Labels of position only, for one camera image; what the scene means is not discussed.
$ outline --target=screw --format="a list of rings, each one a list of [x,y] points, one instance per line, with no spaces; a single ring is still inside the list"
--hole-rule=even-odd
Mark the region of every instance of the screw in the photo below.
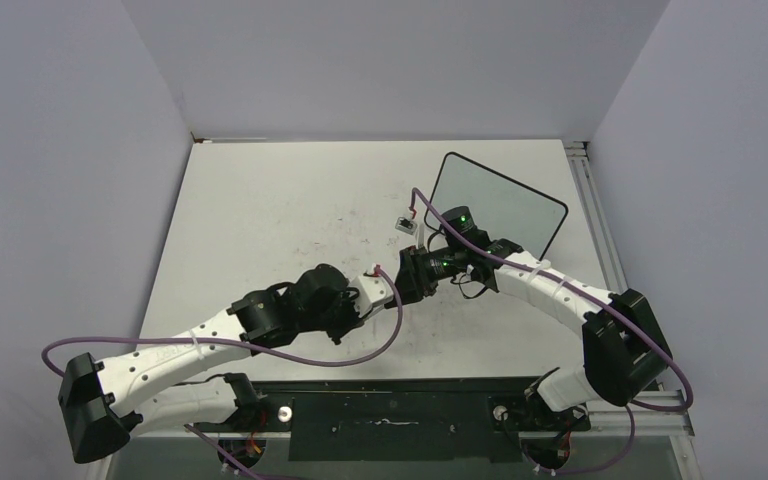
[[[293,409],[290,407],[281,407],[278,409],[278,421],[287,423],[293,418]]]
[[[505,408],[504,405],[496,405],[496,408],[493,409],[493,418],[495,418],[497,422],[501,422],[502,416],[506,413],[508,413],[508,409]]]

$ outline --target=purple cable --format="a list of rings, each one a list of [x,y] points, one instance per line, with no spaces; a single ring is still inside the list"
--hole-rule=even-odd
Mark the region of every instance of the purple cable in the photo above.
[[[628,408],[628,405],[625,406],[625,410],[628,412],[628,420],[631,424],[631,427],[630,427],[631,431],[628,434],[628,441],[625,442],[625,446],[623,447],[622,450],[620,450],[619,453],[614,455],[614,458],[608,460],[607,462],[601,465],[596,465],[595,467],[573,468],[571,470],[554,470],[555,472],[554,475],[579,475],[582,473],[601,472],[602,470],[613,467],[614,465],[616,465],[617,462],[625,458],[625,456],[628,455],[628,452],[631,451],[632,445],[634,445],[634,433],[635,433],[635,430],[637,430],[637,426],[634,424],[634,414],[631,412],[631,409]],[[546,468],[542,465],[538,465],[537,462],[535,462],[530,456],[528,456],[527,452],[523,452],[523,453],[525,453],[525,458],[527,458],[528,461],[537,465],[540,468],[541,472],[544,472],[544,473],[553,472],[552,469]]]
[[[518,270],[523,270],[525,272],[531,272],[534,269],[527,266],[522,265],[516,262],[512,262],[510,260],[506,260],[501,257],[497,257],[495,255],[489,254],[485,252],[484,250],[476,247],[472,243],[469,242],[466,238],[463,237],[460,233],[458,233],[454,227],[449,225],[449,223],[443,219],[443,215],[440,214],[440,212],[437,211],[436,208],[434,208],[433,205],[431,205],[431,202],[428,201],[427,198],[425,198],[425,195],[422,194],[422,192],[419,191],[418,188],[413,188],[411,190],[411,204],[410,208],[413,211],[416,211],[414,209],[414,205],[416,204],[416,198],[419,197],[419,199],[422,201],[422,203],[425,204],[425,206],[428,208],[428,211],[431,212],[432,215],[437,219],[438,222],[440,222],[440,225],[443,226],[449,233],[452,234],[455,238],[457,238],[461,243],[464,244],[465,247],[469,248],[473,252],[485,257],[489,258],[490,260],[499,262],[503,265],[508,265],[509,267],[516,268]],[[552,280],[555,283],[561,283],[563,282],[562,278],[559,278],[556,275],[553,275],[551,273],[548,273],[544,270],[540,270],[537,272],[538,275],[542,277],[546,277],[549,280]],[[638,407],[648,408],[649,410],[655,410],[658,412],[685,412],[687,409],[690,408],[691,405],[693,405],[693,389],[690,386],[690,381],[687,379],[687,376],[684,374],[684,372],[679,368],[679,366],[673,361],[672,358],[670,358],[669,355],[667,355],[667,352],[665,352],[661,347],[658,346],[657,343],[655,343],[654,340],[649,338],[649,335],[646,335],[646,333],[643,332],[637,325],[632,323],[631,320],[626,318],[625,315],[618,312],[616,309],[611,307],[610,305],[602,302],[598,298],[594,297],[593,295],[590,295],[589,293],[585,292],[584,290],[574,286],[570,285],[569,283],[564,284],[564,288],[568,289],[569,291],[575,293],[576,295],[584,298],[585,300],[589,301],[590,303],[602,308],[606,312],[610,313],[614,318],[619,320],[626,328],[634,332],[635,335],[637,335],[640,340],[643,341],[643,343],[646,344],[647,347],[652,349],[655,354],[657,354],[659,357],[661,357],[662,360],[669,366],[673,372],[675,372],[676,376],[678,377],[679,381],[681,382],[681,385],[684,387],[686,399],[682,405],[679,405],[678,407],[669,407],[669,406],[662,406],[662,405],[652,405],[649,403],[640,402],[637,400],[632,400],[631,403],[633,405],[637,405]]]
[[[208,445],[213,447],[214,450],[219,452],[220,455],[225,457],[226,460],[228,460],[229,462],[231,462],[232,465],[237,467],[237,469],[240,472],[248,475],[250,478],[253,478],[254,480],[299,480],[296,477],[285,477],[285,476],[282,476],[282,475],[258,475],[256,473],[254,473],[250,468],[248,468],[245,465],[243,465],[242,463],[240,463],[240,461],[237,460],[236,458],[234,458],[233,455],[228,453],[227,450],[222,448],[222,445],[219,445],[219,442],[217,442],[216,440],[208,437],[207,435],[202,433],[201,430],[197,429],[195,426],[193,426],[193,425],[184,425],[184,428],[189,430],[190,433],[194,433],[200,439],[204,440],[205,443],[207,443]]]
[[[390,290],[393,291],[393,298],[396,301],[397,313],[396,313],[396,328],[393,329],[393,334],[390,335],[390,338],[387,339],[384,345],[382,345],[378,350],[375,350],[370,354],[364,355],[359,358],[355,358],[354,360],[340,360],[336,362],[327,362],[323,360],[311,360],[309,358],[298,357],[296,355],[291,355],[289,353],[272,350],[271,348],[261,347],[260,345],[254,345],[248,342],[241,342],[239,340],[229,340],[229,339],[215,338],[215,337],[196,337],[196,341],[199,343],[205,343],[205,344],[227,345],[231,347],[245,348],[255,352],[265,353],[266,355],[272,355],[273,357],[290,360],[296,363],[302,363],[304,365],[312,365],[314,367],[348,367],[350,365],[357,365],[360,363],[368,362],[369,360],[372,360],[373,358],[384,353],[388,348],[390,348],[390,345],[392,345],[393,342],[396,341],[396,337],[399,335],[399,331],[402,329],[402,317],[404,316],[403,306],[402,306],[402,297],[399,295],[399,291],[396,289],[396,284],[393,283],[393,280],[390,278],[389,275],[387,275],[387,272],[381,269],[380,266],[375,268],[375,273],[380,275],[381,278],[383,278],[384,281],[387,282],[387,285],[389,285]],[[49,345],[47,345],[45,348],[42,349],[42,362],[52,372],[62,377],[64,375],[63,370],[61,370],[56,365],[54,365],[54,363],[49,358],[49,353],[57,347],[60,347],[63,345],[71,345],[75,343],[116,343],[116,344],[125,344],[125,345],[192,345],[193,339],[189,337],[187,338],[125,338],[125,337],[64,338],[62,340],[58,340],[56,342],[50,343]]]

